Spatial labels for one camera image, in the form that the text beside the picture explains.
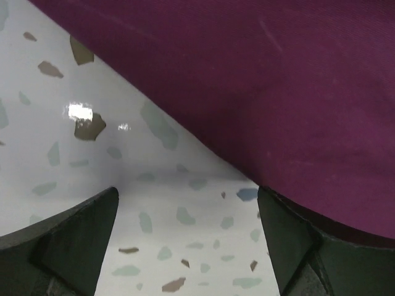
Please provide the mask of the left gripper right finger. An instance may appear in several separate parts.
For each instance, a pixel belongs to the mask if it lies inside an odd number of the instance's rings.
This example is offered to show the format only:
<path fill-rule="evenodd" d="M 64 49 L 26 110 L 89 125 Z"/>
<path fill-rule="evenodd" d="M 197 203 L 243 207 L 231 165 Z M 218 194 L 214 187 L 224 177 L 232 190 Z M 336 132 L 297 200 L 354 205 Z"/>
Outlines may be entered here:
<path fill-rule="evenodd" d="M 280 295 L 394 295 L 394 239 L 333 221 L 268 187 L 257 198 Z"/>

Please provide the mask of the purple surgical cloth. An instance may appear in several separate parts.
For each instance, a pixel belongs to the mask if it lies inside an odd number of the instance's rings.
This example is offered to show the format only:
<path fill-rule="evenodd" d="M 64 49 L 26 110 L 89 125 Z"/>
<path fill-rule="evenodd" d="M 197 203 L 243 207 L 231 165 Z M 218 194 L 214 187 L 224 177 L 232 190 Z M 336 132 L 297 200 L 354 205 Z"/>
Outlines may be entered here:
<path fill-rule="evenodd" d="M 35 1 L 330 234 L 394 247 L 393 1 Z"/>

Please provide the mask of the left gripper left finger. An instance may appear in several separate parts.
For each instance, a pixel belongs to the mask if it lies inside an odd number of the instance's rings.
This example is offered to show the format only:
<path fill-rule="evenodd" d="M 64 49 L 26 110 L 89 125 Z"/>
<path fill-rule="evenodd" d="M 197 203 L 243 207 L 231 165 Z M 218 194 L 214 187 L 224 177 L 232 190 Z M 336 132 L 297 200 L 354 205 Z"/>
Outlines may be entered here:
<path fill-rule="evenodd" d="M 118 205 L 109 187 L 1 236 L 1 295 L 94 295 Z"/>

